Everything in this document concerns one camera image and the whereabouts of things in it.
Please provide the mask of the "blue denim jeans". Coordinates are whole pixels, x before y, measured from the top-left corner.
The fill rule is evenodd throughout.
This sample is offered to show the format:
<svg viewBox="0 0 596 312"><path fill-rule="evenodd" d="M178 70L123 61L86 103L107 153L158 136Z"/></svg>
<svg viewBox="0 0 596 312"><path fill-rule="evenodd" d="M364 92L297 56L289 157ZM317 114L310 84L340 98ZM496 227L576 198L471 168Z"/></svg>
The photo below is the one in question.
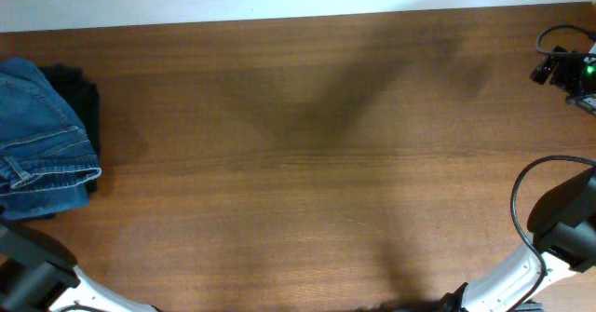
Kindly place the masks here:
<svg viewBox="0 0 596 312"><path fill-rule="evenodd" d="M87 206L102 174L84 123L25 59L1 62L1 217L24 220Z"/></svg>

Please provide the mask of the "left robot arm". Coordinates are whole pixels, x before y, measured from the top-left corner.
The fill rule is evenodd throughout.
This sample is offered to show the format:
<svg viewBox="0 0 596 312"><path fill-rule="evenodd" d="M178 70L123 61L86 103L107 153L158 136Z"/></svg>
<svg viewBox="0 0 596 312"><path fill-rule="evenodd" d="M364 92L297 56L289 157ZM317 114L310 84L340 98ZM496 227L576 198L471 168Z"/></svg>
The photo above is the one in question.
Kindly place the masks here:
<svg viewBox="0 0 596 312"><path fill-rule="evenodd" d="M9 312L158 312L90 279L58 240L1 222L1 309Z"/></svg>

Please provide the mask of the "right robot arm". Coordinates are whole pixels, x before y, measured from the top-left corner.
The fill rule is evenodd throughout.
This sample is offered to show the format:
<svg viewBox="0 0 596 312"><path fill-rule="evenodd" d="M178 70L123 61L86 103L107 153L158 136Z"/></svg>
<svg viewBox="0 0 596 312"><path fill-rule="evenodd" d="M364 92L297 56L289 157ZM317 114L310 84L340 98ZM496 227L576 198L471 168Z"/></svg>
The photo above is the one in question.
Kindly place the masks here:
<svg viewBox="0 0 596 312"><path fill-rule="evenodd" d="M568 162L586 170L537 200L526 226L517 215L522 180L537 166ZM595 162L577 156L545 156L518 175L509 201L521 245L489 274L462 284L437 303L439 311L539 311L533 297L547 286L595 266Z"/></svg>

